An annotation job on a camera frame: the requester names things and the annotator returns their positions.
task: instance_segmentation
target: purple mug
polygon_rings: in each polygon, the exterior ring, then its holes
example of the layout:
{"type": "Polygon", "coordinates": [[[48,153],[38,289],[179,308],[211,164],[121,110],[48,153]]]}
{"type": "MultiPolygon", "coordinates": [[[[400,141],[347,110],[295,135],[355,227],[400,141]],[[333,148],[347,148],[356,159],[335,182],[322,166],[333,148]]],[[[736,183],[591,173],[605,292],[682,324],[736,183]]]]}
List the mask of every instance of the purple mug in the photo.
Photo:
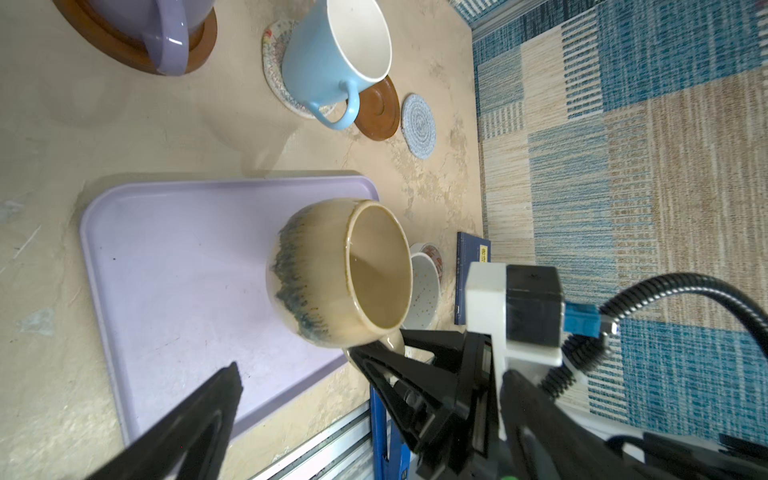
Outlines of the purple mug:
{"type": "Polygon", "coordinates": [[[144,43],[161,74],[187,70],[190,32],[214,7],[214,0],[88,0],[117,30],[144,43]]]}

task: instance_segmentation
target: book spine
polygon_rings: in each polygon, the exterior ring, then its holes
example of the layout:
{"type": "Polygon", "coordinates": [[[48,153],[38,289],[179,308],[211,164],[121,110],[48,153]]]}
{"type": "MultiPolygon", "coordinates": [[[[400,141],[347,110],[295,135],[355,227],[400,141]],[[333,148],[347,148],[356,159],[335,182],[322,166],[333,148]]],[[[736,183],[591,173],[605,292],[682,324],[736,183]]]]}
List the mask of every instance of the book spine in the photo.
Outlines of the book spine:
{"type": "Polygon", "coordinates": [[[454,325],[464,325],[462,318],[462,233],[456,234],[456,298],[454,300],[455,310],[453,313],[454,325]]]}

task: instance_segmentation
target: brown saucer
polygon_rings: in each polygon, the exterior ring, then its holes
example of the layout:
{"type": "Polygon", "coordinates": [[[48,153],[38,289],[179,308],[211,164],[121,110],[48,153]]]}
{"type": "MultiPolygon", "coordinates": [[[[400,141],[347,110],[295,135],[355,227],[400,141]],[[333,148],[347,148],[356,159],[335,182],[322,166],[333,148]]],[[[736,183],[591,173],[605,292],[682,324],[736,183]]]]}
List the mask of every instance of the brown saucer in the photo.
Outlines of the brown saucer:
{"type": "MultiPolygon", "coordinates": [[[[159,74],[149,59],[144,44],[127,36],[104,20],[88,0],[53,0],[56,8],[70,25],[91,45],[105,54],[137,70],[159,74]]],[[[216,13],[213,9],[203,24],[190,34],[190,56],[187,72],[195,71],[205,63],[214,49],[217,34],[216,13]]]]}
{"type": "Polygon", "coordinates": [[[384,80],[360,92],[360,112],[355,125],[371,140],[393,136],[400,126],[400,100],[387,75],[384,80]]]}

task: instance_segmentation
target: blue book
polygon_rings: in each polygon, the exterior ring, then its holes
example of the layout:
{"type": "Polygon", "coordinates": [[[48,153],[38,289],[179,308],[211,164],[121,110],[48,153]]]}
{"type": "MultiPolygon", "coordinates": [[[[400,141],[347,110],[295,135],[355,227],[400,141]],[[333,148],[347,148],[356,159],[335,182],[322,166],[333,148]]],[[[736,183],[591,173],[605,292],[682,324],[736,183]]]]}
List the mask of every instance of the blue book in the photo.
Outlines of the blue book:
{"type": "Polygon", "coordinates": [[[469,233],[458,232],[456,235],[456,310],[453,323],[466,325],[464,287],[472,262],[491,261],[491,241],[475,237],[469,233]]]}

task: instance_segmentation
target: lavender tray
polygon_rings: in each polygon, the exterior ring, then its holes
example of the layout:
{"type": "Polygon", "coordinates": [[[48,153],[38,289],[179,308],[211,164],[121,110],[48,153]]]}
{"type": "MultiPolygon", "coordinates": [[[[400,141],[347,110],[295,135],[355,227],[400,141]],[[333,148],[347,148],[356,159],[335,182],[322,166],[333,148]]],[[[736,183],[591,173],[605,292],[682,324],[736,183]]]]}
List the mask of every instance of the lavender tray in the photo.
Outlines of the lavender tray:
{"type": "Polygon", "coordinates": [[[126,445],[233,361],[233,436],[344,364],[294,336],[265,287],[280,228],[334,197],[379,199],[347,176],[125,184],[88,206],[80,238],[126,445]]]}

